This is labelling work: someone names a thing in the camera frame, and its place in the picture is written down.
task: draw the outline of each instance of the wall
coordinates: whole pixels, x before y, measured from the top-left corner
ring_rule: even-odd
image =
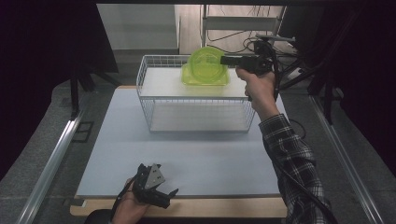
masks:
[[[178,49],[174,5],[97,4],[111,48]]]

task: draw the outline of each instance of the black device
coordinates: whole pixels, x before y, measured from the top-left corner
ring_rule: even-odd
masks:
[[[134,183],[132,185],[132,193],[140,203],[148,203],[162,208],[167,208],[170,205],[170,200],[176,196],[178,189],[173,190],[169,194],[164,194],[157,190],[161,183],[165,182],[160,167],[160,164],[155,163],[151,166],[145,166],[143,163],[139,165],[136,175],[117,196],[113,204],[110,220],[113,219],[122,196],[128,191],[132,183]]]
[[[258,40],[253,43],[254,56],[230,57],[221,56],[220,63],[224,65],[239,66],[249,73],[261,76],[265,73],[273,71],[275,74],[276,84],[274,86],[274,97],[279,94],[280,74],[277,66],[276,53],[269,43],[270,39],[279,39],[277,36],[258,36]]]

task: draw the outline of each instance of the white wire basket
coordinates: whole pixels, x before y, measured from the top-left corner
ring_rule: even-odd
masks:
[[[246,83],[229,69],[227,86],[186,86],[181,67],[188,55],[145,55],[136,89],[151,132],[246,133],[254,110]]]

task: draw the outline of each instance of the white board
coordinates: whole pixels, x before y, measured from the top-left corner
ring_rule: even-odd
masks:
[[[286,115],[281,98],[279,110]],[[82,198],[114,197],[140,163],[161,164],[158,190],[177,197],[278,195],[255,116],[248,133],[150,133],[135,89],[117,89],[78,187]]]

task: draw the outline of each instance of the lime green bowl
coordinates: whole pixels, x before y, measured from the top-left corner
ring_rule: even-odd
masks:
[[[220,64],[223,55],[223,51],[211,47],[196,50],[182,67],[182,82],[186,85],[227,85],[228,69]]]

